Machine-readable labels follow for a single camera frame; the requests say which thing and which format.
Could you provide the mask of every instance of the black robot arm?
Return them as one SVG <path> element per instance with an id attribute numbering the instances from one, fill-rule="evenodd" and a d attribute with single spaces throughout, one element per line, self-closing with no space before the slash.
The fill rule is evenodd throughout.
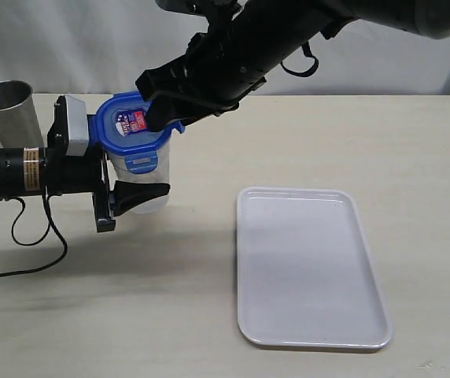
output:
<path id="1" fill-rule="evenodd" d="M 265 75 L 318 33 L 333 38 L 349 22 L 369 20 L 430 38 L 450 36 L 450 0 L 156 0 L 166 10 L 205 16 L 186 53 L 136 81 L 153 100 L 150 130 L 192 124 L 235 110 Z"/>

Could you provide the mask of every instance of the plastic tray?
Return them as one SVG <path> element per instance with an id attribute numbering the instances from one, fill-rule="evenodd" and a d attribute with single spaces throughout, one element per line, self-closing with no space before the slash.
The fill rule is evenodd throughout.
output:
<path id="1" fill-rule="evenodd" d="M 250 187 L 238 197 L 238 323 L 270 347 L 377 350 L 392 338 L 354 201 Z"/>

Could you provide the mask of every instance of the table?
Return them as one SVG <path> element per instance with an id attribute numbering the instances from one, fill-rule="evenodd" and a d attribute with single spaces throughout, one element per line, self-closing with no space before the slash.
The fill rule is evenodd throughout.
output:
<path id="1" fill-rule="evenodd" d="M 80 95 L 93 113 L 109 96 Z M 37 94 L 42 129 L 56 94 Z M 450 377 L 450 97 L 251 97 L 172 140 L 159 213 L 95 233 L 89 195 L 53 201 L 59 266 L 0 279 L 0 377 Z M 395 337 L 376 354 L 260 350 L 234 303 L 234 204 L 250 185 L 333 188 L 357 202 Z M 41 203 L 17 229 L 35 239 Z M 15 246 L 0 271 L 61 252 Z"/>

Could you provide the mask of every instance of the plastic food container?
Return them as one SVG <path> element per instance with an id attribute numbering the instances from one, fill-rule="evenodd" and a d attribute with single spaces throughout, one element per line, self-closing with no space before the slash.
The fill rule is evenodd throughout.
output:
<path id="1" fill-rule="evenodd" d="M 162 132 L 150 132 L 145 115 L 150 102 L 138 92 L 115 94 L 101 105 L 92 120 L 91 134 L 108 153 L 120 181 L 129 183 L 170 183 L 169 151 L 172 130 L 183 133 L 175 122 Z M 135 207 L 135 213 L 151 213 L 168 202 L 168 196 Z"/>

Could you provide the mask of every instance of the metal cup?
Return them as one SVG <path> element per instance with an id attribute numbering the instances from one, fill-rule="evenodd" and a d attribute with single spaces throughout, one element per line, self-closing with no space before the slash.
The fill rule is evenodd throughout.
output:
<path id="1" fill-rule="evenodd" d="M 31 86 L 23 81 L 0 81 L 0 143 L 3 147 L 43 147 L 32 93 Z"/>

